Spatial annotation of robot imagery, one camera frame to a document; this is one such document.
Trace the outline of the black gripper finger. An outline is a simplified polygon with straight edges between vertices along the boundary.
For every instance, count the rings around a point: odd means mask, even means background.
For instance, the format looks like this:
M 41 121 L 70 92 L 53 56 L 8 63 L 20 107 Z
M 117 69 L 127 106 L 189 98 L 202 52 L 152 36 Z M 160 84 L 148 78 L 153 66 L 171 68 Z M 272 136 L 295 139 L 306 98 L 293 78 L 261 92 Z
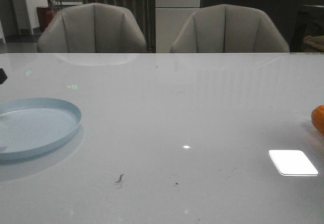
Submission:
M 0 84 L 3 84 L 6 81 L 7 78 L 8 77 L 7 77 L 4 69 L 0 68 Z

